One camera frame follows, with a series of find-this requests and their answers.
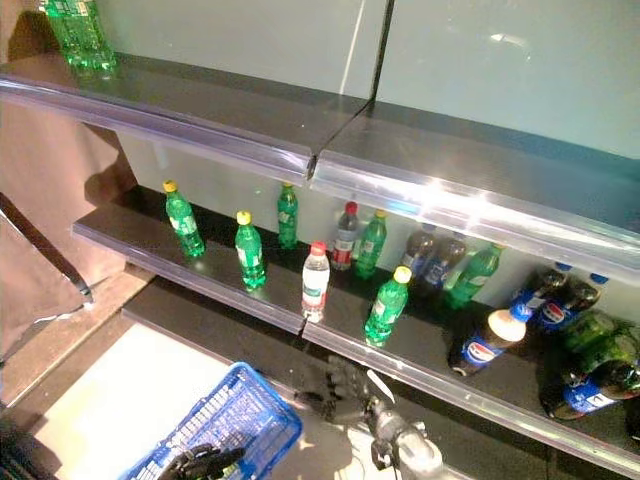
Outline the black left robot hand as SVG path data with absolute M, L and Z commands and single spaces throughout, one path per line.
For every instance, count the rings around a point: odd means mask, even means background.
M 174 457 L 158 476 L 158 480 L 220 479 L 224 470 L 242 459 L 242 447 L 220 450 L 205 443 Z

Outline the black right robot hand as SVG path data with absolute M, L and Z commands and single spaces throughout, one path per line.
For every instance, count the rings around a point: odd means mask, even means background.
M 335 424 L 364 418 L 371 388 L 364 370 L 351 361 L 330 355 L 321 368 L 312 367 L 310 388 L 294 394 L 296 403 Z

